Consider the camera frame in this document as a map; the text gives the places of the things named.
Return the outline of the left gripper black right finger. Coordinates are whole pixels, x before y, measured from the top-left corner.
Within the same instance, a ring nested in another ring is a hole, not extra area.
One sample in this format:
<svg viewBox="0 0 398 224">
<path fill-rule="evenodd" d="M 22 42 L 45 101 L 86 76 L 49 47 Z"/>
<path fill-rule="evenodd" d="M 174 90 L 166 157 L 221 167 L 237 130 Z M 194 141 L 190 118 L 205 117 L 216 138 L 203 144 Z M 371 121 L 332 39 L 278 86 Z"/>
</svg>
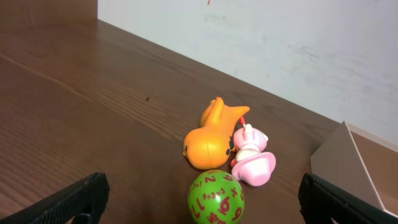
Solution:
<svg viewBox="0 0 398 224">
<path fill-rule="evenodd" d="M 298 200 L 306 224 L 397 224 L 397 218 L 315 174 L 303 175 Z"/>
</svg>

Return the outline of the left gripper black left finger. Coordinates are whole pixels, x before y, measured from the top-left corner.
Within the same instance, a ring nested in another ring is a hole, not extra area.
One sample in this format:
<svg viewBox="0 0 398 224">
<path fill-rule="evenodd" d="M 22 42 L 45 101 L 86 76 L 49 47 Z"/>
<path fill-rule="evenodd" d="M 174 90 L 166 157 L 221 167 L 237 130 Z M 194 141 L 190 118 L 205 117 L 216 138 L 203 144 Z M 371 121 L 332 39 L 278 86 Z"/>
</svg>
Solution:
<svg viewBox="0 0 398 224">
<path fill-rule="evenodd" d="M 98 224 L 109 199 L 106 174 L 95 172 L 8 217 L 2 224 Z"/>
</svg>

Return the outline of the pink pig toy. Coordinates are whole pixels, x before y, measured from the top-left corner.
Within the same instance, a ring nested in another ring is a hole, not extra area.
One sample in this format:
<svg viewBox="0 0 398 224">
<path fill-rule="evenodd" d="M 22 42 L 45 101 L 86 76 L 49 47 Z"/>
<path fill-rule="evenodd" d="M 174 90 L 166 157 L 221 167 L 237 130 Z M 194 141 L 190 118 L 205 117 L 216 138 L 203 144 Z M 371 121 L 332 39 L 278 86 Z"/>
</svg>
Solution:
<svg viewBox="0 0 398 224">
<path fill-rule="evenodd" d="M 236 155 L 231 161 L 231 174 L 236 180 L 242 180 L 251 186 L 264 185 L 276 166 L 275 155 L 265 151 L 269 138 L 246 123 L 243 117 L 239 122 L 242 128 L 233 135 Z"/>
</svg>

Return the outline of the orange duck toy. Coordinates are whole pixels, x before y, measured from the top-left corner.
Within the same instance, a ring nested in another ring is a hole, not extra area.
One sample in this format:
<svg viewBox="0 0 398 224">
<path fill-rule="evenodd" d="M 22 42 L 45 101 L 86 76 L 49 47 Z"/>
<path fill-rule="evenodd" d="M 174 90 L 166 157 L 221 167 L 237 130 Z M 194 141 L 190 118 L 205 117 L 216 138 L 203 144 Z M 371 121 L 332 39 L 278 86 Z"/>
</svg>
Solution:
<svg viewBox="0 0 398 224">
<path fill-rule="evenodd" d="M 228 106 L 219 96 L 211 100 L 200 118 L 200 127 L 185 136 L 183 156 L 197 169 L 222 166 L 234 151 L 236 123 L 249 110 L 248 106 Z"/>
</svg>

